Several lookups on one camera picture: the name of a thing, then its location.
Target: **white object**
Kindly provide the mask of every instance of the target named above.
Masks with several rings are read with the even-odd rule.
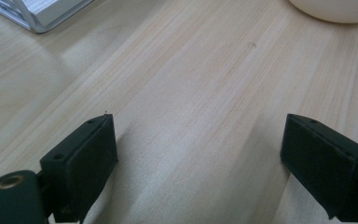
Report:
[[[358,22],[358,0],[290,0],[296,7],[324,21]]]
[[[53,29],[92,0],[0,0],[0,14],[36,33]]]

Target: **silver laptop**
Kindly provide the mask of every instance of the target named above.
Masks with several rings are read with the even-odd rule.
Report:
[[[0,0],[0,14],[36,33],[45,33],[93,0]]]

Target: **wooden table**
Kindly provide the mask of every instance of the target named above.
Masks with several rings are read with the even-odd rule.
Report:
[[[0,16],[0,175],[115,116],[87,223],[338,223],[280,162],[287,113],[358,142],[358,24],[286,0],[96,0],[35,35]]]

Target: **dark green plastic part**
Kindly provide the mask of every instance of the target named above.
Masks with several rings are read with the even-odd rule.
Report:
[[[83,123],[40,163],[38,175],[0,177],[0,223],[48,223],[51,213],[56,222],[83,222],[117,163],[112,115]]]
[[[358,144],[314,119],[289,114],[283,164],[330,218],[358,222]]]

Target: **white bowl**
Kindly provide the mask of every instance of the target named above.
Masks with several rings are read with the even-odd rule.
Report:
[[[358,22],[358,0],[289,0],[313,17],[340,23]]]

